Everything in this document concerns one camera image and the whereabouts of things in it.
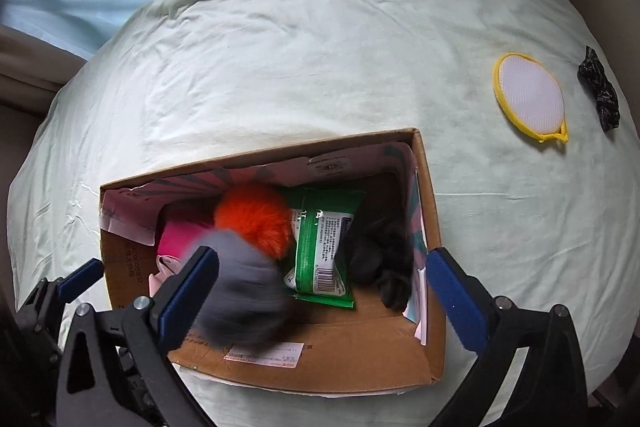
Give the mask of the green wet wipes pack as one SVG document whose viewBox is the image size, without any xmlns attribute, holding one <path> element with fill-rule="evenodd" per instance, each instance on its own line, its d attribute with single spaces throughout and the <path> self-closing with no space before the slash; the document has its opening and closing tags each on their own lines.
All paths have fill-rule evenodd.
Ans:
<svg viewBox="0 0 640 427">
<path fill-rule="evenodd" d="M 340 188 L 289 187 L 294 254 L 285 262 L 284 283 L 305 303 L 352 309 L 355 299 L 344 268 L 336 259 L 364 193 Z"/>
</svg>

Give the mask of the open cardboard box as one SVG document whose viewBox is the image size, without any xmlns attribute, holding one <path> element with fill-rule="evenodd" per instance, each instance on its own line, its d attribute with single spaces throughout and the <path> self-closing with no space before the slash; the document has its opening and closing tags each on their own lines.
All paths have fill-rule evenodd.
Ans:
<svg viewBox="0 0 640 427">
<path fill-rule="evenodd" d="M 418 271 L 407 311 L 390 311 L 375 291 L 359 289 L 349 310 L 296 303 L 281 337 L 296 349 L 279 362 L 212 348 L 196 334 L 170 358 L 226 383 L 303 395 L 384 395 L 434 384 L 444 373 L 446 319 L 422 272 L 440 233 L 422 135 L 414 128 L 258 150 L 103 185 L 101 254 L 111 304 L 126 307 L 148 291 L 157 270 L 158 218 L 169 204 L 211 198 L 239 183 L 333 186 L 381 172 L 395 173 L 405 189 Z"/>
</svg>

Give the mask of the black patterned scrunchie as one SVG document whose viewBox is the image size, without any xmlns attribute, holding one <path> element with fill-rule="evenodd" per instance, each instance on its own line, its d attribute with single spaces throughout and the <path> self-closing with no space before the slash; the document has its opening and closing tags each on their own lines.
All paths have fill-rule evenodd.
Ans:
<svg viewBox="0 0 640 427">
<path fill-rule="evenodd" d="M 591 46 L 586 46 L 585 58 L 577 69 L 577 78 L 593 98 L 602 131 L 616 129 L 620 125 L 620 102 L 617 92 L 606 77 L 596 50 Z"/>
</svg>

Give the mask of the pink fabric scrunchie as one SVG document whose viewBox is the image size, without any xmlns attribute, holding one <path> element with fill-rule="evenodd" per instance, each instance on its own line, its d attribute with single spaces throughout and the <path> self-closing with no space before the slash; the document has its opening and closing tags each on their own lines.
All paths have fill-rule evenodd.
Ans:
<svg viewBox="0 0 640 427">
<path fill-rule="evenodd" d="M 180 258 L 172 257 L 172 256 L 157 256 L 156 257 L 156 267 L 157 272 L 155 274 L 149 275 L 149 291 L 150 295 L 154 296 L 157 291 L 160 289 L 160 286 L 169 279 L 169 277 L 173 277 L 177 275 L 185 265 L 184 262 Z"/>
</svg>

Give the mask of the light green bed sheet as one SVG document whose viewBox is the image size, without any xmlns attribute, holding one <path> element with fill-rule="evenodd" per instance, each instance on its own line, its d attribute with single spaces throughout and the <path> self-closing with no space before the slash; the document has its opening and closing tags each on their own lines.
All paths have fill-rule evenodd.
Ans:
<svg viewBox="0 0 640 427">
<path fill-rule="evenodd" d="M 58 91 L 9 191 L 17 300 L 99 254 L 101 186 L 251 150 L 416 128 L 460 265 L 518 305 L 570 309 L 597 388 L 639 314 L 639 138 L 603 132 L 570 0 L 153 0 Z M 504 116 L 492 70 L 533 57 L 568 142 Z"/>
</svg>

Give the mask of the magenta zip pouch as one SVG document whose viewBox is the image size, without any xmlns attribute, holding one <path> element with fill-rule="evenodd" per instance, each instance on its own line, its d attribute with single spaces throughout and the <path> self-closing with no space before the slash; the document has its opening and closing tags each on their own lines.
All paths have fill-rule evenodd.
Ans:
<svg viewBox="0 0 640 427">
<path fill-rule="evenodd" d="M 177 259 L 188 257 L 193 253 L 192 246 L 213 229 L 211 223 L 169 219 L 160 233 L 157 254 Z"/>
</svg>

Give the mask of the orange fluffy pom-pom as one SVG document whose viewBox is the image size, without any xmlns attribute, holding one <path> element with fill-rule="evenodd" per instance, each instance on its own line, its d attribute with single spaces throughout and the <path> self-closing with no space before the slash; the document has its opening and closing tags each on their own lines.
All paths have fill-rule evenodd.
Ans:
<svg viewBox="0 0 640 427">
<path fill-rule="evenodd" d="M 217 229 L 232 230 L 264 255 L 281 260 L 293 242 L 292 210 L 270 184 L 238 184 L 221 195 L 214 210 Z"/>
</svg>

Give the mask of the grey fluffy scrunchie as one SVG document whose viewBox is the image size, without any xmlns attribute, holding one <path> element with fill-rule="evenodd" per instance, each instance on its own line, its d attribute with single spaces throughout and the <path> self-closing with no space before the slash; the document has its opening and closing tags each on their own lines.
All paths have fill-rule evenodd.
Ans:
<svg viewBox="0 0 640 427">
<path fill-rule="evenodd" d="M 220 349 L 277 337 L 293 308 L 277 263 L 231 230 L 200 234 L 183 248 L 183 259 L 201 246 L 218 255 L 219 271 L 194 321 L 198 335 Z"/>
</svg>

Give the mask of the yellow-rimmed white round pad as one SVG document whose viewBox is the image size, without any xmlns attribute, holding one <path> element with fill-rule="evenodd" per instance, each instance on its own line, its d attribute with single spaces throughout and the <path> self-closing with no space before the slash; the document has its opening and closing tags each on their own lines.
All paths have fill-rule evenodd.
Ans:
<svg viewBox="0 0 640 427">
<path fill-rule="evenodd" d="M 508 53 L 498 58 L 492 89 L 502 113 L 519 132 L 538 143 L 568 142 L 561 87 L 533 57 Z"/>
</svg>

